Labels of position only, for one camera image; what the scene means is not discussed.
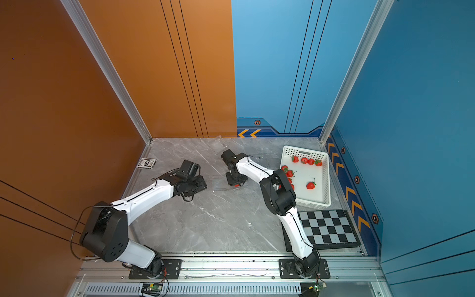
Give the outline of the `green circuit board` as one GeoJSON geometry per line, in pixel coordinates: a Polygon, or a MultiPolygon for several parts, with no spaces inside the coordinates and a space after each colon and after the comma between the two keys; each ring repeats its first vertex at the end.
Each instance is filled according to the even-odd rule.
{"type": "Polygon", "coordinates": [[[313,285],[308,287],[308,290],[310,292],[313,292],[316,296],[318,296],[320,294],[321,290],[325,289],[325,288],[327,288],[327,283],[326,282],[322,282],[322,283],[315,282],[313,285]]]}
{"type": "Polygon", "coordinates": [[[141,287],[142,297],[160,297],[166,293],[163,283],[144,283],[141,287]]]}

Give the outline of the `aluminium corner post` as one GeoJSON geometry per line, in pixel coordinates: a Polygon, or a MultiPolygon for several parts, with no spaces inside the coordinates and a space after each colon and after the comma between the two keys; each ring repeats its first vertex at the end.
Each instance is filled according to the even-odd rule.
{"type": "Polygon", "coordinates": [[[329,138],[394,2],[394,0],[379,0],[376,2],[376,6],[325,121],[319,137],[320,144],[324,145],[329,138]]]}
{"type": "Polygon", "coordinates": [[[80,36],[95,58],[96,63],[99,65],[101,71],[106,77],[111,88],[114,90],[122,106],[126,110],[126,113],[130,117],[141,138],[146,145],[150,145],[152,143],[153,137],[80,2],[74,0],[61,0],[61,4],[68,13],[71,21],[73,21],[76,29],[80,33],[80,36]]]}

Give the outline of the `strawberry five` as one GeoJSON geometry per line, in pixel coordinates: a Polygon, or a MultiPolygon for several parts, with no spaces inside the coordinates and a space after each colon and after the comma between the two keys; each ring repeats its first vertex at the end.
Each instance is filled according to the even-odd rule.
{"type": "Polygon", "coordinates": [[[309,189],[309,190],[315,189],[315,188],[316,188],[316,182],[315,182],[315,180],[308,182],[308,184],[306,184],[306,188],[309,189]]]}

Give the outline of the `left green circuit board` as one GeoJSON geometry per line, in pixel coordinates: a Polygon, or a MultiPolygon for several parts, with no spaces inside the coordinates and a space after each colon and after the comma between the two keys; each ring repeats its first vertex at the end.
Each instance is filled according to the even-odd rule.
{"type": "Polygon", "coordinates": [[[166,293],[163,283],[144,283],[141,287],[142,297],[160,297],[166,293]]]}

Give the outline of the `clear plastic clamshell container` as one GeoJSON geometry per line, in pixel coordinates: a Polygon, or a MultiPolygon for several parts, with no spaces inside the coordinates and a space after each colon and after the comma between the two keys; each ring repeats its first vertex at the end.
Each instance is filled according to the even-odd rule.
{"type": "Polygon", "coordinates": [[[238,193],[246,191],[256,191],[257,184],[251,180],[246,181],[240,186],[230,186],[225,176],[210,175],[205,177],[207,187],[213,192],[238,193]]]}

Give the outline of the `left aluminium corner post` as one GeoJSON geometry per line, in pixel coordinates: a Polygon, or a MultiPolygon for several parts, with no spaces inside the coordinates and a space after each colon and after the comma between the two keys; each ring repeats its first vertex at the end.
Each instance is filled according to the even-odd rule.
{"type": "Polygon", "coordinates": [[[126,110],[126,113],[130,117],[141,138],[146,145],[150,145],[152,143],[153,137],[80,2],[74,0],[61,0],[61,4],[68,13],[71,21],[73,21],[76,29],[80,33],[80,36],[95,58],[96,63],[99,65],[101,71],[106,77],[111,88],[114,90],[122,106],[126,110]]]}

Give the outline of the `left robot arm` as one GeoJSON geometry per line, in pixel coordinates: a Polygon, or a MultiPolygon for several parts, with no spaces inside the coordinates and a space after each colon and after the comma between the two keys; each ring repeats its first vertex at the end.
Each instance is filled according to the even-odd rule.
{"type": "Polygon", "coordinates": [[[112,203],[92,206],[79,239],[79,244],[105,262],[120,262],[127,268],[157,278],[165,269],[162,255],[129,238],[129,226],[156,205],[179,196],[186,202],[205,190],[200,165],[185,160],[175,168],[153,179],[151,185],[112,203]]]}

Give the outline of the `aluminium front rail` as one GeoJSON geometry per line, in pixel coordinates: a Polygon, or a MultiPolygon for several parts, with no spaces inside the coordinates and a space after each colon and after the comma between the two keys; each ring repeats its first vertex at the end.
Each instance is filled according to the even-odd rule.
{"type": "MultiPolygon", "coordinates": [[[[385,282],[376,257],[358,253],[321,252],[327,261],[327,282],[385,282]]],[[[164,254],[165,260],[182,260],[176,282],[281,282],[281,259],[292,259],[281,253],[209,253],[188,252],[164,254]]],[[[74,279],[80,282],[131,282],[129,270],[117,262],[83,263],[74,279]]]]}

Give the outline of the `right aluminium corner post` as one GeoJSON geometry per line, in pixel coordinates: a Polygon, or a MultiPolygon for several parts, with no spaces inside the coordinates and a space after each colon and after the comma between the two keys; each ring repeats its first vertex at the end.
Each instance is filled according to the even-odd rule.
{"type": "Polygon", "coordinates": [[[376,6],[325,121],[319,137],[320,144],[324,145],[329,138],[394,2],[394,0],[379,0],[376,2],[376,6]]]}

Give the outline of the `white perforated plastic basket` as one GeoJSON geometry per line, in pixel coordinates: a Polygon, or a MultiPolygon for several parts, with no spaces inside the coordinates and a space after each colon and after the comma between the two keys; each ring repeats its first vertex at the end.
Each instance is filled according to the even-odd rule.
{"type": "Polygon", "coordinates": [[[329,155],[326,152],[304,149],[293,146],[284,146],[280,166],[288,166],[293,170],[294,177],[289,178],[294,186],[296,193],[296,203],[313,209],[324,209],[331,206],[330,197],[330,173],[329,173],[329,155]],[[299,158],[298,163],[292,162],[292,157],[299,158]],[[302,158],[321,160],[322,166],[317,167],[301,163],[302,158]],[[310,181],[316,182],[315,189],[307,189],[306,184],[310,181]]]}

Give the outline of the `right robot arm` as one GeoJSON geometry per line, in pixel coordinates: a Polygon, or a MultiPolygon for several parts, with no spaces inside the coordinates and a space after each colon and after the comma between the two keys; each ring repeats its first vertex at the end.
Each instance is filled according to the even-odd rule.
{"type": "Polygon", "coordinates": [[[279,218],[287,233],[298,275],[316,276],[321,257],[305,234],[298,216],[296,193],[284,171],[263,167],[245,153],[236,155],[230,149],[221,158],[228,168],[226,180],[230,186],[243,186],[247,180],[259,184],[267,209],[279,218]]]}

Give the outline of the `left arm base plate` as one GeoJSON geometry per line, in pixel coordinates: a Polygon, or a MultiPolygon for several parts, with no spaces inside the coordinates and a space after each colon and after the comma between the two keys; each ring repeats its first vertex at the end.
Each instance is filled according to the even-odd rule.
{"type": "Polygon", "coordinates": [[[146,269],[133,266],[129,273],[131,280],[176,280],[179,278],[181,266],[181,259],[161,259],[151,263],[146,269]]]}

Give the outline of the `black white checkerboard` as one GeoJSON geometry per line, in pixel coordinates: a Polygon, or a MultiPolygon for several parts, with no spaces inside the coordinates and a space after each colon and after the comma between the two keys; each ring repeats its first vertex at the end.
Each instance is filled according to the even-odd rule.
{"type": "Polygon", "coordinates": [[[345,210],[299,211],[294,215],[299,219],[301,228],[280,219],[285,246],[288,252],[300,247],[315,249],[345,249],[361,245],[355,228],[345,210]]]}

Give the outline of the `right green circuit board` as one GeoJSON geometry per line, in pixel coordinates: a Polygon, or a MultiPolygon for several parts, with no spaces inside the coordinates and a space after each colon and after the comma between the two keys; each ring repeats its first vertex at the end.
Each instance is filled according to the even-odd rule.
{"type": "Polygon", "coordinates": [[[322,283],[315,282],[313,285],[308,287],[308,290],[310,292],[313,292],[316,296],[318,296],[320,294],[321,290],[325,289],[325,288],[327,288],[327,283],[326,282],[322,282],[322,283]]]}

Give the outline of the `clear clamshell near wall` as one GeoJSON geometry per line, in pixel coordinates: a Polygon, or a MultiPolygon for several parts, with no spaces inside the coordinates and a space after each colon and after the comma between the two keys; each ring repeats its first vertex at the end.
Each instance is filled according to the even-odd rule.
{"type": "Polygon", "coordinates": [[[212,139],[211,148],[216,155],[220,156],[224,151],[229,149],[229,143],[226,138],[219,135],[212,139]]]}

